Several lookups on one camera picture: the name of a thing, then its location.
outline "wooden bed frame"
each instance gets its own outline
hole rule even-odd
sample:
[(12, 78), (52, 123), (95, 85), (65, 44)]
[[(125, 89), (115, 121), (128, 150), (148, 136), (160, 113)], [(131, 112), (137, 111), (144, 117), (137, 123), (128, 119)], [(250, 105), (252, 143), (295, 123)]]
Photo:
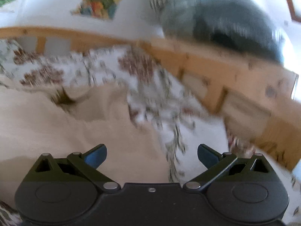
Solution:
[(235, 135), (255, 143), (288, 170), (301, 158), (301, 104), (291, 99), (298, 75), (266, 60), (206, 44), (167, 39), (132, 41), (87, 32), (37, 27), (0, 29), (0, 38), (70, 40), (70, 50), (131, 44), (143, 48), (189, 87), (210, 113), (222, 115)]

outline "beige blanket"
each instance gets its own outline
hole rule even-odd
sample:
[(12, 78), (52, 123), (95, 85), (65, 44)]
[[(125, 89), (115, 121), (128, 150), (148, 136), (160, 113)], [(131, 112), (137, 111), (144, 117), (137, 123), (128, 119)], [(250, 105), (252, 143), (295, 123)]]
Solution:
[(14, 206), (18, 185), (42, 153), (63, 158), (100, 143), (107, 159), (98, 170), (121, 185), (168, 182), (155, 130), (130, 121), (126, 87), (14, 88), (0, 87), (0, 200)]

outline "screw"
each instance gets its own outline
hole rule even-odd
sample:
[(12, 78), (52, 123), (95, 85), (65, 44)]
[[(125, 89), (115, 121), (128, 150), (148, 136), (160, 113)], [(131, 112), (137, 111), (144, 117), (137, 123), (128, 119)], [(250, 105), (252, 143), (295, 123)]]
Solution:
[(103, 187), (105, 189), (117, 189), (118, 188), (118, 183), (116, 182), (106, 182)]
[(149, 188), (148, 191), (153, 193), (153, 192), (156, 192), (156, 189), (155, 188)]
[(188, 182), (186, 188), (188, 189), (199, 189), (201, 187), (199, 182)]

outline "wooden headboard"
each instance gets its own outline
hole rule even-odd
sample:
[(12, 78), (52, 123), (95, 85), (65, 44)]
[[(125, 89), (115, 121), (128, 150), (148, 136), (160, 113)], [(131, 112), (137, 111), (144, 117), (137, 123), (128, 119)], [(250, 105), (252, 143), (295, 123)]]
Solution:
[(44, 53), (48, 37), (70, 41), (70, 50), (77, 52), (115, 44), (140, 46), (210, 113), (223, 116), (232, 133), (254, 142), (289, 170), (301, 158), (301, 105), (291, 99), (298, 75), (281, 66), (206, 44), (132, 41), (58, 28), (0, 29), (0, 38), (19, 37), (36, 37), (38, 53)]

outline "floral bedding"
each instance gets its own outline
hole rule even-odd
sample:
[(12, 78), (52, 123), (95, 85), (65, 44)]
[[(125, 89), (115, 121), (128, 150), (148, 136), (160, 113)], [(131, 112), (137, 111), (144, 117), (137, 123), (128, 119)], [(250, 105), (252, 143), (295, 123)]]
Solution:
[[(126, 84), (131, 121), (149, 121), (158, 132), (170, 166), (170, 182), (183, 184), (206, 170), (197, 157), (200, 143), (220, 153), (229, 147), (236, 153), (242, 152), (242, 156), (247, 155), (245, 151), (251, 155), (255, 151), (252, 146), (240, 149), (235, 137), (229, 136), (228, 140), (223, 120), (210, 116), (190, 90), (139, 48), (113, 46), (44, 57), (25, 52), (13, 40), (2, 40), (0, 73), (20, 86), (94, 86), (111, 81)], [(270, 161), (290, 195), (293, 193), (284, 221), (298, 222), (300, 184), (288, 171)]]

